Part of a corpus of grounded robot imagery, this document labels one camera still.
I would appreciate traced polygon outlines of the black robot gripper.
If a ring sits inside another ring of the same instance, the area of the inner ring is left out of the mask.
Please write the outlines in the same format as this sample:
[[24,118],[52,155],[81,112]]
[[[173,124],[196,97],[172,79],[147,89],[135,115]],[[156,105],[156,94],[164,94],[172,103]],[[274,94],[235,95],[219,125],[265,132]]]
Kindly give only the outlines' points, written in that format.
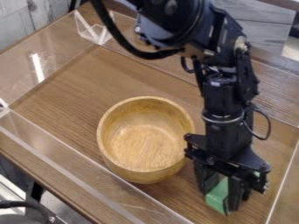
[[199,189],[208,194],[227,196],[224,214],[239,210],[252,191],[268,190],[269,163],[255,153],[252,139],[267,140],[252,131],[253,117],[219,121],[204,118],[205,134],[185,134],[185,157],[193,162]]

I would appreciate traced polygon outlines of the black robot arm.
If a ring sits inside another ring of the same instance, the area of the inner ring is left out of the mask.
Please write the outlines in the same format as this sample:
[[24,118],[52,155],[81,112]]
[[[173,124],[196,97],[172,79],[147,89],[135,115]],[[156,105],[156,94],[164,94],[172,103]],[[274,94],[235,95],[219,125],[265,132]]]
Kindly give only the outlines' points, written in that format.
[[205,133],[185,134],[184,155],[193,162],[205,203],[228,215],[256,191],[268,189],[269,163],[252,150],[252,103],[259,79],[251,44],[233,17],[211,0],[125,0],[137,13],[135,33],[156,51],[137,49],[117,28],[103,0],[89,0],[112,37],[145,60],[181,56],[183,70],[195,75],[204,100]]

